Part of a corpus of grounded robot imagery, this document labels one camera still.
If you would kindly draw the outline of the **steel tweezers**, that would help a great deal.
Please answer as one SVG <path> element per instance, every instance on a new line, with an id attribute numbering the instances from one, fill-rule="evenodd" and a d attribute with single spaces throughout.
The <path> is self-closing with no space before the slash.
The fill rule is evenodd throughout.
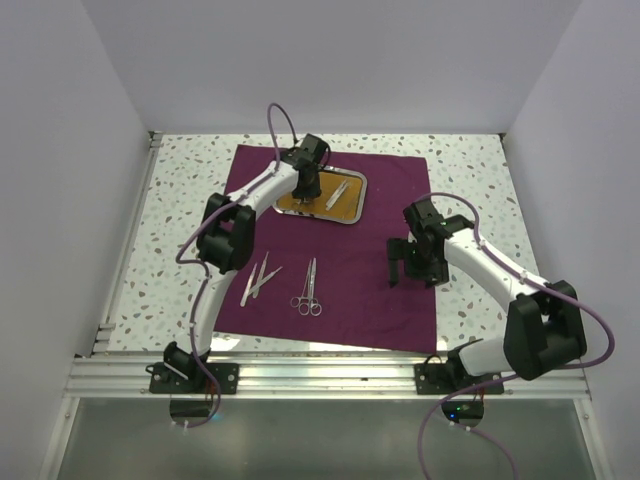
<path id="1" fill-rule="evenodd" d="M 330 211 L 337 201 L 341 198 L 344 192 L 349 188 L 350 182 L 348 180 L 343 180 L 340 185 L 336 188 L 336 190 L 331 194 L 329 199 L 325 204 L 325 210 Z"/>

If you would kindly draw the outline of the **purple cloth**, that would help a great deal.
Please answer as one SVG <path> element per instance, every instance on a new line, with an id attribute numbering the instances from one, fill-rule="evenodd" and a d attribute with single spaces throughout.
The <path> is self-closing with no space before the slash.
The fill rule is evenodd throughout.
<path id="1" fill-rule="evenodd" d="M 227 291 L 216 331 L 434 352 L 435 291 L 406 277 L 391 288 L 386 252 L 388 239 L 408 234 L 403 210 L 430 190 L 426 160 L 336 152 L 330 163 L 367 179 L 360 220 L 345 225 L 265 211 L 252 258 Z M 267 267 L 282 270 L 242 308 L 252 266 L 266 252 Z"/>

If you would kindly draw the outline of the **steel scalpel handle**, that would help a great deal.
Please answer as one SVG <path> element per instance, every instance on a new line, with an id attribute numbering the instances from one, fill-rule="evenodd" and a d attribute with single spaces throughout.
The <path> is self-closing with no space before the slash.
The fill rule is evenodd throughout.
<path id="1" fill-rule="evenodd" d="M 242 307 L 242 308 L 245 307 L 245 305 L 247 303 L 247 300 L 248 300 L 248 297 L 249 297 L 249 294 L 251 292 L 251 289 L 252 289 L 252 286 L 253 286 L 254 277 L 255 277 L 255 273 L 256 273 L 256 269 L 257 269 L 257 263 L 254 264 L 254 266 L 253 266 L 253 268 L 251 270 L 251 273 L 250 273 L 250 275 L 248 277 L 248 280 L 246 282 L 246 286 L 245 286 L 244 292 L 243 292 L 241 300 L 240 300 L 240 307 Z"/>
<path id="2" fill-rule="evenodd" d="M 269 282 L 274 276 L 276 276 L 281 270 L 282 270 L 282 266 L 277 267 L 275 270 L 273 270 L 272 272 L 267 273 L 266 272 L 266 267 L 268 264 L 268 258 L 269 258 L 269 252 L 266 252 L 265 257 L 262 261 L 261 264 L 261 268 L 259 270 L 259 275 L 258 278 L 255 282 L 255 285 L 253 286 L 252 290 L 251 290 L 251 297 L 252 298 L 257 298 L 259 293 L 260 293 L 260 289 L 262 288 L 263 285 L 265 285 L 267 282 Z"/>

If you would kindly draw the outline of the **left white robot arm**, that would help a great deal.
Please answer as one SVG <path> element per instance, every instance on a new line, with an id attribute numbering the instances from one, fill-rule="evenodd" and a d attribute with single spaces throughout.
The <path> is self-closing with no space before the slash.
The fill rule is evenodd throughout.
<path id="1" fill-rule="evenodd" d="M 183 350 L 174 341 L 163 353 L 164 366 L 185 392 L 210 386 L 216 393 L 221 391 L 205 365 L 213 331 L 205 323 L 215 319 L 209 311 L 220 309 L 235 275 L 250 260 L 260 216 L 286 194 L 303 200 L 318 198 L 320 172 L 330 157 L 329 144 L 308 134 L 287 150 L 276 148 L 266 169 L 243 187 L 226 195 L 214 193 L 207 200 L 200 225 L 175 257 L 179 265 L 195 264 L 204 270 L 189 316 L 189 349 Z"/>

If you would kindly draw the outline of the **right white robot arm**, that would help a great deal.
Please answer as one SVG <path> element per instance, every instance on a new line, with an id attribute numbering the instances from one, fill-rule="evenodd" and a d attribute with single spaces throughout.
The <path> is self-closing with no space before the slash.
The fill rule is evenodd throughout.
<path id="1" fill-rule="evenodd" d="M 429 199 L 410 204 L 403 215 L 408 237 L 387 242 L 390 286 L 401 276 L 440 286 L 456 267 L 506 313 L 503 336 L 469 341 L 449 351 L 443 363 L 425 361 L 421 374 L 428 383 L 464 393 L 508 371 L 534 380 L 586 353 L 577 294 L 569 283 L 550 283 L 490 252 L 475 222 L 462 215 L 446 218 Z"/>

